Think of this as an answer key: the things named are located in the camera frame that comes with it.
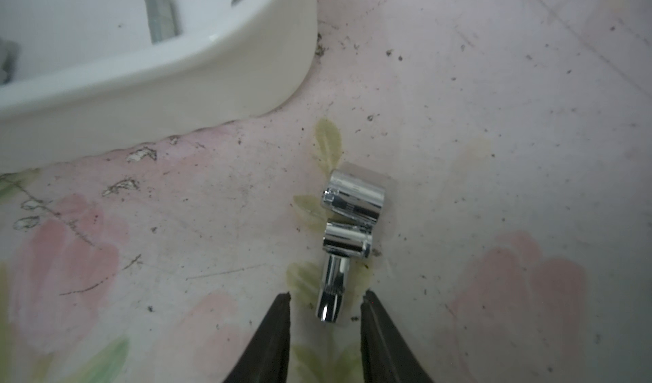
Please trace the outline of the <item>big chrome socket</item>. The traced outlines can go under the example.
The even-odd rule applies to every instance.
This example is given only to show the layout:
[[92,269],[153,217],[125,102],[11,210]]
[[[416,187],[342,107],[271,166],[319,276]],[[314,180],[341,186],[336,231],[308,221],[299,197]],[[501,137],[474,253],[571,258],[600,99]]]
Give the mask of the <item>big chrome socket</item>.
[[333,170],[321,204],[337,215],[373,227],[385,204],[385,189],[347,172]]

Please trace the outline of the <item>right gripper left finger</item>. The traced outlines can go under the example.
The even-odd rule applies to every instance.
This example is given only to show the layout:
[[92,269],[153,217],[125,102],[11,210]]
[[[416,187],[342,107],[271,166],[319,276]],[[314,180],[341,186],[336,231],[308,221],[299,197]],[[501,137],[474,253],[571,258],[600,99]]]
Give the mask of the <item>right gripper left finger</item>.
[[285,383],[290,362],[290,293],[276,296],[224,383]]

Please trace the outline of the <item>white plastic storage box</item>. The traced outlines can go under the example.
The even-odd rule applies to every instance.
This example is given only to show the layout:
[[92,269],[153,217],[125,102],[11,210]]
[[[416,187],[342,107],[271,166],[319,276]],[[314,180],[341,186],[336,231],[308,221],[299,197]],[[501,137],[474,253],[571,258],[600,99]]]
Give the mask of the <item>white plastic storage box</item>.
[[45,167],[261,116],[312,65],[318,0],[1,0],[1,170]]

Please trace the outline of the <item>chrome socket in pile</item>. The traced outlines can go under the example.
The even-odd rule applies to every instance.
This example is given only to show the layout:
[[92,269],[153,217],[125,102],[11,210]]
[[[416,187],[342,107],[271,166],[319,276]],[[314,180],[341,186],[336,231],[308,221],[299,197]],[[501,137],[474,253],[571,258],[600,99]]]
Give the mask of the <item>chrome socket in pile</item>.
[[328,221],[324,231],[323,249],[340,257],[368,258],[373,245],[371,228]]

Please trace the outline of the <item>long slim chrome socket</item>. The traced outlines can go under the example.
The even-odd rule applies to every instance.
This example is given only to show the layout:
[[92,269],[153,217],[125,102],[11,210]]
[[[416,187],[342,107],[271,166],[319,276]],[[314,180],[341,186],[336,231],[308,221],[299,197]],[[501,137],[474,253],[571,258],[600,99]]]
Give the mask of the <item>long slim chrome socket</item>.
[[173,0],[144,0],[150,40],[153,44],[175,38],[178,35]]

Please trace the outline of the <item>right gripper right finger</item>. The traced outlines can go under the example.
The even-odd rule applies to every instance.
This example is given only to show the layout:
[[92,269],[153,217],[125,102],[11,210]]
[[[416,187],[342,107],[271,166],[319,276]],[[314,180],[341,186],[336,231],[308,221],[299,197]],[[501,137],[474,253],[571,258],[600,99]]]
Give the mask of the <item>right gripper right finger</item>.
[[361,355],[365,382],[434,382],[371,290],[361,304]]

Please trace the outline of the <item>chrome socket pile front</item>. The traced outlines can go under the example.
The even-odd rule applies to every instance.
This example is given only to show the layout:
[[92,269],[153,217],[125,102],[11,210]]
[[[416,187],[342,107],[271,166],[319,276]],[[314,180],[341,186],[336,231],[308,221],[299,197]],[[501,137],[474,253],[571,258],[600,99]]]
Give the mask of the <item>chrome socket pile front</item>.
[[349,268],[349,258],[327,255],[316,309],[316,316],[321,322],[337,322],[343,308]]

